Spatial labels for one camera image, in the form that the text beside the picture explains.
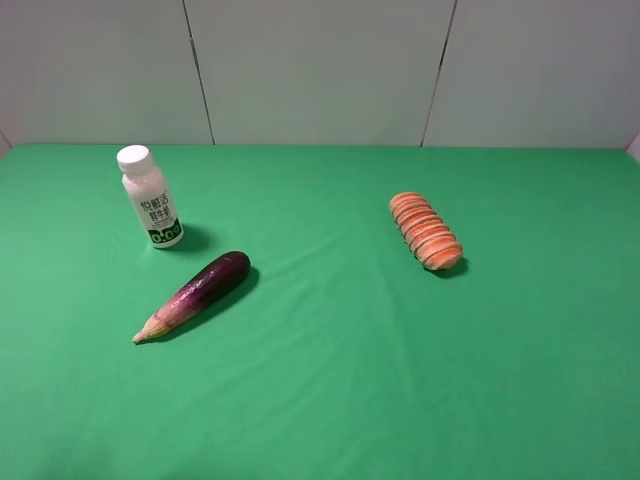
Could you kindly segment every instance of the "table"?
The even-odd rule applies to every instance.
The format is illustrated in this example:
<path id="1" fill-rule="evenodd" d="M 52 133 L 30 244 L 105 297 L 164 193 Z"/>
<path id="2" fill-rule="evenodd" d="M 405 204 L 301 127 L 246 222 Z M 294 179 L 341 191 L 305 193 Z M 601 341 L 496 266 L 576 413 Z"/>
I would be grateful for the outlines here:
<path id="1" fill-rule="evenodd" d="M 635 479 L 640 167 L 598 150 L 155 146 L 154 250 L 118 146 L 0 161 L 0 478 Z M 465 247 L 425 271 L 387 204 Z M 144 321 L 242 250 L 240 290 Z"/>

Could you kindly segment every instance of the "green tablecloth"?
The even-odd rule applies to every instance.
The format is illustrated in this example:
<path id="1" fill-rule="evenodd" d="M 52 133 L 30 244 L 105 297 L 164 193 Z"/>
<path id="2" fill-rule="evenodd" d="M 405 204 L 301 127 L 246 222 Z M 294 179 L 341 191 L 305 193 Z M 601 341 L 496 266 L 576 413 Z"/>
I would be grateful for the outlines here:
<path id="1" fill-rule="evenodd" d="M 640 167 L 614 151 L 153 148 L 147 242 L 115 146 L 0 161 L 0 478 L 637 479 Z M 421 268 L 422 192 L 468 262 Z M 133 334 L 206 263 L 249 282 Z"/>

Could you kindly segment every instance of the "white bottle cap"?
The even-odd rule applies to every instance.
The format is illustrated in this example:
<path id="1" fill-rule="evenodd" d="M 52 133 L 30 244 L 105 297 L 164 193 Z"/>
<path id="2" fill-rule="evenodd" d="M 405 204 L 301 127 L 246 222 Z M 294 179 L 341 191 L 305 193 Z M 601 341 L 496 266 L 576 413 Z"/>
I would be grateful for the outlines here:
<path id="1" fill-rule="evenodd" d="M 122 173 L 142 175 L 153 168 L 153 157 L 144 145 L 129 145 L 118 152 L 116 157 Z"/>

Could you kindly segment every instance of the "bottle label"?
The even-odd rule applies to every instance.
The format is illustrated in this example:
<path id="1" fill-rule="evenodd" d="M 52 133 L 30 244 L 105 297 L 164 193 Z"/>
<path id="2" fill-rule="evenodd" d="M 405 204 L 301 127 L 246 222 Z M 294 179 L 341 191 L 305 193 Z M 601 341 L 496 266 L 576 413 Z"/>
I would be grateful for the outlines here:
<path id="1" fill-rule="evenodd" d="M 170 242 L 182 232 L 176 207 L 167 190 L 155 198 L 139 201 L 136 206 L 153 243 Z"/>

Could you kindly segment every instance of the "purple eggplant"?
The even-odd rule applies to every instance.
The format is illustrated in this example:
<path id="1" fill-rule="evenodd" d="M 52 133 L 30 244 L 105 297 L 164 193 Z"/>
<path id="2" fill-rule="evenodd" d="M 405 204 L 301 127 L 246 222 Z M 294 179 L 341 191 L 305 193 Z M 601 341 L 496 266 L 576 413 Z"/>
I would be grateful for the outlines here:
<path id="1" fill-rule="evenodd" d="M 222 298 L 247 278 L 251 261 L 242 252 L 216 258 L 154 313 L 133 343 L 160 337 Z"/>

